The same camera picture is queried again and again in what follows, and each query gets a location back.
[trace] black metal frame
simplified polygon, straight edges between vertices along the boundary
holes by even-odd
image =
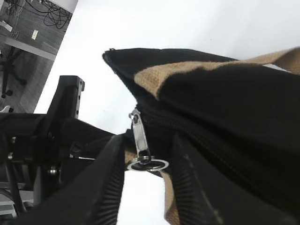
[[[79,77],[61,76],[47,114],[0,113],[0,188],[11,190],[17,214],[26,211],[19,189],[33,190],[35,204],[59,189],[59,173],[49,171],[59,170],[72,145],[61,131],[70,121],[90,126],[76,119],[83,90]]]

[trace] key ring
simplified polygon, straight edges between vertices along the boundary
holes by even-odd
[[[142,156],[139,158],[131,159],[127,164],[127,169],[133,171],[154,172],[154,171],[163,170],[169,166],[169,163],[167,161],[162,159],[155,159],[154,156],[151,157],[151,161],[149,163],[147,164],[141,163],[143,160],[147,160],[147,159],[149,159],[148,156]]]

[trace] zipper pull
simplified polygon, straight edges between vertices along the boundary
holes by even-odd
[[[141,164],[147,164],[151,161],[151,154],[148,148],[141,113],[137,109],[134,109],[132,113],[129,114],[129,117],[132,121],[137,156],[143,158],[140,162]]]
[[[168,167],[169,163],[162,159],[155,159],[150,154],[141,113],[134,109],[129,114],[132,121],[133,134],[135,137],[135,146],[137,158],[130,160],[127,169],[134,171],[160,171]]]

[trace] cable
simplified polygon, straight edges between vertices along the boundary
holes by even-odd
[[[9,198],[11,201],[14,201],[11,193],[3,188],[0,188],[0,195],[4,195],[5,197]]]
[[[16,7],[20,7],[22,9],[25,9],[26,11],[33,13],[38,16],[44,17],[43,23],[46,26],[55,26],[57,29],[62,29],[66,24],[69,24],[72,14],[65,9],[58,7],[57,5],[53,4],[52,2],[48,0],[44,0],[42,5],[48,9],[48,11],[41,11],[34,7],[28,0],[23,0],[23,4],[20,5],[19,0],[11,0],[11,6],[9,9],[7,9],[8,15],[16,14]],[[25,3],[28,3],[31,8],[36,10],[38,13],[33,12],[27,8],[25,8]]]
[[[62,29],[66,24],[69,24],[71,20],[71,13],[64,10],[61,7],[53,4],[48,0],[43,1],[43,6],[48,9],[47,12],[41,11],[35,8],[32,4],[26,0],[26,2],[37,12],[45,14],[44,16],[44,24],[46,26],[55,26],[57,29]]]
[[[11,0],[10,1],[10,6],[7,7],[6,9],[6,14],[7,15],[14,15],[15,17],[17,17],[17,21],[15,22],[15,25],[13,27],[13,30],[11,31],[11,37],[14,39],[17,39],[20,32],[17,30],[16,31],[16,27],[19,21],[19,16],[24,8],[24,5],[26,4],[25,0],[22,0],[21,5],[18,4],[19,0]]]

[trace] tan strap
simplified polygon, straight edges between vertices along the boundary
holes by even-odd
[[[300,75],[300,47],[261,55],[249,60],[229,62],[187,61],[153,66],[138,72],[135,75],[135,83],[145,88],[156,99],[159,99],[159,91],[167,78],[174,74],[184,74],[199,68],[211,71],[229,65],[250,67],[266,64],[274,64],[282,69]]]
[[[180,225],[179,214],[170,175],[163,171],[161,171],[160,174],[165,182],[165,220],[171,225]]]

